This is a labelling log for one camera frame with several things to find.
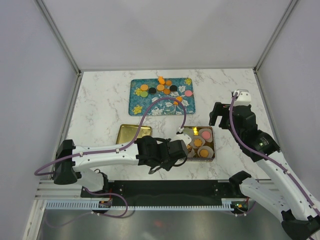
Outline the orange flower cookie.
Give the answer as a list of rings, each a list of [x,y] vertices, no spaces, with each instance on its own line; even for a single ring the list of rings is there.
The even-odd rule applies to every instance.
[[[202,142],[201,139],[196,138],[196,139],[193,141],[193,144],[194,144],[195,147],[199,148],[199,147],[202,146],[203,142]]]

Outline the metal tongs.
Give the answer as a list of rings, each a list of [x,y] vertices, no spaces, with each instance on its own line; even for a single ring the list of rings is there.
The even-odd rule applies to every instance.
[[[152,175],[154,173],[156,173],[157,171],[159,171],[161,169],[161,167],[157,167],[157,168],[151,168],[148,172],[149,175]]]

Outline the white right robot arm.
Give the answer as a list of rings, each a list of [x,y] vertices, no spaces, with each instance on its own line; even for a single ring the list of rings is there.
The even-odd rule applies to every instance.
[[[251,105],[231,106],[216,102],[209,114],[209,125],[229,130],[241,151],[256,163],[279,191],[273,193],[244,170],[229,178],[228,191],[259,203],[281,223],[292,240],[308,240],[320,230],[320,202],[298,180],[279,145],[271,135],[260,130]]]

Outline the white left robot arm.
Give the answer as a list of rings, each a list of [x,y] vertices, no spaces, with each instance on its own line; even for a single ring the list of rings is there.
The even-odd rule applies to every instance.
[[[160,169],[169,171],[177,161],[188,156],[190,136],[181,133],[172,139],[152,136],[113,146],[88,147],[64,140],[56,152],[53,182],[56,185],[79,184],[98,197],[110,190],[107,176],[93,169],[113,165],[148,166],[149,174]]]

